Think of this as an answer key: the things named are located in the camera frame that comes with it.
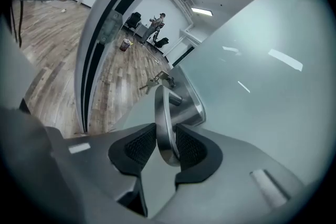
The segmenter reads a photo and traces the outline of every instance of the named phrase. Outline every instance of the wooden floor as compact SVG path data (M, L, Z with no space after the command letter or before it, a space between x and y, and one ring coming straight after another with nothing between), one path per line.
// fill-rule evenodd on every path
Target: wooden floor
M73 75L79 38L90 9L72 1L24 4L22 51L37 68L25 96L28 108L46 126L60 129L64 138L78 136ZM18 29L19 2L13 8ZM126 52L119 50L124 38L134 42ZM147 77L170 69L161 53L147 46L160 65L125 30L120 31L112 46L116 49L108 54L94 95L89 134L113 129L115 122L145 94L139 87Z

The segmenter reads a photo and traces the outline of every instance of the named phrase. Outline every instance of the ceiling light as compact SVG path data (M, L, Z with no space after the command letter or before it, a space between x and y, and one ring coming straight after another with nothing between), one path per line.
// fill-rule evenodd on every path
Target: ceiling light
M193 12L197 12L197 13L202 13L208 16L212 16L212 12L210 10L205 10L205 9L200 9L200 8L191 8L193 10Z

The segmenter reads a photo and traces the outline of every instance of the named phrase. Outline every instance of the trash bin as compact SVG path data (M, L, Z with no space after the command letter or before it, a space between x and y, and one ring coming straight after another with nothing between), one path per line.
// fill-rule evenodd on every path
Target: trash bin
M132 44L133 43L129 39L124 38L122 44L120 45L120 50L126 51L127 48Z

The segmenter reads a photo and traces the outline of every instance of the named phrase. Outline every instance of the door handle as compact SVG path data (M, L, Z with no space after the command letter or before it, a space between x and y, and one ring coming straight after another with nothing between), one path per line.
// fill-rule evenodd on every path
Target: door handle
M156 140L162 158L171 166L179 166L179 151L170 115L169 104L180 105L182 98L172 90L160 85L155 92Z

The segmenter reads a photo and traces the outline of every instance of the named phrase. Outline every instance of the person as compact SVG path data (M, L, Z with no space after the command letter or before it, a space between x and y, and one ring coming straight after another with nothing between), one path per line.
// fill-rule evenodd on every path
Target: person
M147 39L149 38L149 36L151 34L153 34L157 27L159 25L161 25L163 23L163 18L166 17L166 15L164 13L160 14L160 18L159 19L150 19L149 21L152 23L151 26L147 29L147 31L145 32L145 34L143 34L140 43L141 44L145 44L145 42L147 41Z

